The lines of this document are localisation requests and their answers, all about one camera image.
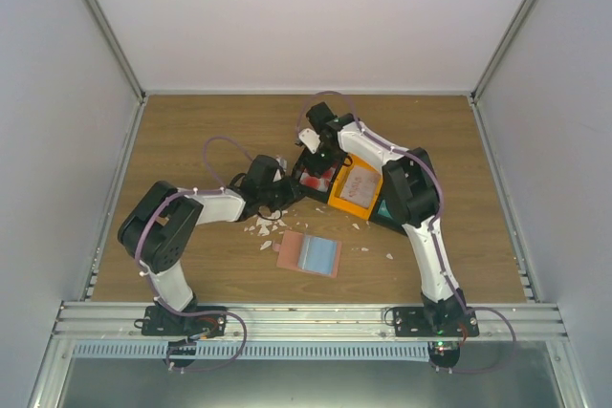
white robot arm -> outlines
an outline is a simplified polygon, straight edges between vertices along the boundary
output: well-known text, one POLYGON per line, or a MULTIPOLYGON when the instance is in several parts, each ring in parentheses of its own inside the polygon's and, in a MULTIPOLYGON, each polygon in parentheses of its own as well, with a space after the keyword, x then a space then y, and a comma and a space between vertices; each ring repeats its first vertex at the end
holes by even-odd
POLYGON ((450 270, 442 240, 438 210, 440 197, 425 150, 408 150, 371 131, 351 114, 337 117, 321 102, 306 114, 313 129, 299 131, 306 147, 310 173, 322 173, 345 155, 358 157, 382 175, 382 192, 393 220, 402 226, 421 272, 421 293, 434 330, 461 316, 455 292, 463 299, 450 270))
MULTIPOLYGON (((407 151, 407 149, 398 147, 374 133, 363 122, 360 123, 359 127, 355 121, 342 126, 337 136, 338 146, 342 152, 359 157, 381 175, 383 174, 383 167, 388 162, 403 159, 404 155, 400 152, 407 151), (388 145, 390 148, 385 149, 383 145, 388 145)), ((318 134, 310 128, 300 131, 298 137, 314 155, 322 146, 318 134)), ((456 289, 459 288, 459 284, 450 268, 448 268, 447 252, 442 242, 440 231, 440 219, 436 219, 433 222, 433 228, 430 230, 432 220, 434 220, 433 215, 423 220, 418 227, 406 223, 402 224, 402 228, 412 244, 412 249, 419 265, 421 292, 429 300, 437 303, 440 300, 449 299, 453 296, 453 293, 442 274, 431 232, 438 239, 439 248, 442 252, 441 255, 447 267, 447 276, 456 289)))
POLYGON ((153 213, 168 197, 185 192, 162 212, 142 246, 139 263, 154 291, 174 311, 194 307, 196 297, 186 282, 181 256, 195 226, 212 222, 242 222, 260 207, 281 210, 302 198, 297 184, 285 177, 281 159, 258 155, 246 174, 238 174, 227 188, 190 192, 157 182, 123 222, 119 241, 135 257, 139 240, 153 213))

glass panel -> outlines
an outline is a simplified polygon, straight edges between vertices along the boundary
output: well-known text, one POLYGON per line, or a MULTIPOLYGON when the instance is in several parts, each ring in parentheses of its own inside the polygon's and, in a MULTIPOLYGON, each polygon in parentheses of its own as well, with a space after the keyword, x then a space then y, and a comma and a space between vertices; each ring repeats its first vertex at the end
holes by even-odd
MULTIPOLYGON (((509 343, 467 343, 460 366, 504 358, 509 343)), ((209 362, 195 362, 204 366, 209 362)), ((238 360, 213 373, 170 374, 161 360, 75 359, 64 408, 562 406, 543 343, 481 376, 437 375, 418 362, 238 360)))

white enclosure wall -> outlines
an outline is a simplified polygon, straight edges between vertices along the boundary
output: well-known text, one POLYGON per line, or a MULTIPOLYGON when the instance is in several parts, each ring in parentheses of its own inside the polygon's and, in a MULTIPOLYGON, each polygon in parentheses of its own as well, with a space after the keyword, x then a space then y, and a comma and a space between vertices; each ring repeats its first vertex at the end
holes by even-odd
POLYGON ((521 0, 98 0, 148 92, 471 91, 521 0))
POLYGON ((81 0, 0 0, 0 404, 77 299, 136 99, 81 0))
POLYGON ((612 7, 539 0, 481 101, 535 267, 610 406, 612 7))

wooden tabletop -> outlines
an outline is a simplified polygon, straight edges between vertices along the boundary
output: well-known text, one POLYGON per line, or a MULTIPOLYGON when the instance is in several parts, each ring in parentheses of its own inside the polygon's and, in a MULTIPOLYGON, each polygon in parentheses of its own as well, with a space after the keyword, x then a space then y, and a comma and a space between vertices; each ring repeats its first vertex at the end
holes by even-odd
MULTIPOLYGON (((442 219, 452 270, 469 302, 525 301, 502 211, 477 128, 464 97, 359 96, 359 116, 381 136, 427 150, 446 197, 442 219)), ((281 155, 294 164, 295 121, 302 96, 151 97, 120 193, 101 261, 94 301, 150 301, 151 292, 117 242, 120 223, 158 180, 201 189, 218 184, 203 166, 211 136, 230 136, 253 155, 281 155)), ((337 114, 347 108, 325 100, 337 114)), ((216 141, 210 163, 225 180, 249 163, 231 144, 216 141)), ((269 236, 256 219, 196 227, 182 258, 187 282, 200 301, 403 303, 420 299, 420 274, 405 236, 368 225, 304 199, 269 236), (336 279, 276 267, 284 229, 342 242, 336 279)))

aluminum frame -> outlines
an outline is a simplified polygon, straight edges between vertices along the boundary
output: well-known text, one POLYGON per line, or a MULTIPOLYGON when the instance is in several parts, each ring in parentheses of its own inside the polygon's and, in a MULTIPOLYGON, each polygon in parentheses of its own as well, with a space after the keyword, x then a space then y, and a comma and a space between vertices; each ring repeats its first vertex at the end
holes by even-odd
MULTIPOLYGON (((175 337, 145 337, 134 327, 134 320, 144 316, 149 303, 89 303, 68 302, 60 307, 55 328, 36 382, 31 407, 56 407, 69 377, 74 349, 89 340, 132 344, 155 343, 175 337)), ((385 304, 227 304, 231 311, 246 321, 252 343, 279 343, 291 347, 311 344, 331 346, 425 343, 431 337, 396 337, 385 323, 384 313, 392 306, 385 304)), ((516 330, 519 341, 540 341, 549 345, 556 366, 557 384, 563 387, 564 400, 580 400, 580 386, 573 377, 574 368, 565 354, 568 338, 558 308, 553 304, 520 303, 492 306, 506 315, 516 330)), ((509 341, 505 324, 494 314, 478 311, 481 335, 474 341, 509 341)), ((229 320, 226 335, 215 338, 227 344, 242 339, 242 330, 235 320, 229 320)), ((566 406, 588 406, 567 404, 566 406)))
POLYGON ((106 40, 106 43, 108 44, 113 56, 117 60, 117 63, 121 67, 125 78, 132 87, 132 91, 139 99, 139 101, 143 101, 145 97, 144 89, 138 81, 138 78, 136 77, 136 74, 132 69, 132 65, 127 60, 127 57, 123 52, 123 48, 121 47, 117 37, 115 36, 115 33, 113 32, 110 23, 106 19, 106 15, 104 14, 104 11, 99 5, 98 0, 83 0, 83 3, 89 9, 89 12, 92 14, 92 19, 94 20, 100 32, 102 33, 102 36, 106 40))
POLYGON ((127 166, 129 165, 132 151, 134 150, 134 144, 136 143, 136 138, 142 122, 142 116, 144 114, 144 107, 146 106, 147 101, 148 97, 146 97, 142 103, 137 104, 135 107, 130 127, 125 135, 125 141, 123 142, 123 147, 120 152, 119 164, 115 170, 115 175, 113 176, 113 181, 111 182, 111 188, 104 204, 104 216, 98 232, 96 247, 94 248, 94 253, 91 257, 92 265, 88 272, 87 279, 81 289, 81 301, 88 299, 93 293, 93 287, 98 276, 99 264, 102 254, 104 253, 106 241, 108 240, 108 233, 111 229, 111 224, 113 223, 115 208, 117 207, 117 202, 119 201, 121 187, 123 186, 127 166))
POLYGON ((471 94, 476 103, 478 103, 478 99, 480 99, 480 97, 485 91, 485 88, 487 88, 487 85, 491 81, 491 78, 495 73, 497 66, 499 66, 499 63, 506 55, 506 51, 514 42, 514 38, 518 35, 518 32, 522 28, 523 24, 525 23, 525 20, 531 13, 536 2, 537 0, 522 0, 520 5, 518 6, 518 9, 516 10, 514 17, 511 20, 510 25, 505 30, 504 35, 502 36, 501 41, 499 42, 499 45, 497 45, 497 48, 493 52, 493 55, 489 63, 487 64, 487 67, 485 68, 485 71, 478 79, 478 83, 476 83, 476 86, 471 94))
POLYGON ((497 158, 495 157, 487 125, 482 117, 479 105, 474 101, 472 97, 469 97, 468 100, 474 115, 476 127, 478 128, 478 133, 480 134, 480 139, 482 141, 482 146, 485 151, 485 156, 487 157, 487 162, 489 163, 489 169, 491 170, 493 183, 495 184, 495 189, 497 191, 497 198, 499 199, 502 212, 504 213, 504 221, 506 222, 510 241, 513 246, 516 263, 518 264, 519 268, 519 274, 521 275, 521 277, 524 277, 529 281, 528 286, 524 285, 523 287, 529 287, 529 289, 532 290, 533 298, 535 299, 535 301, 538 301, 541 296, 538 288, 536 274, 535 271, 532 269, 532 263, 529 259, 529 254, 525 248, 525 243, 523 242, 524 238, 521 234, 520 226, 518 225, 518 222, 515 217, 510 193, 507 191, 508 188, 504 182, 503 175, 501 173, 501 167, 499 165, 499 162, 497 161, 497 158))

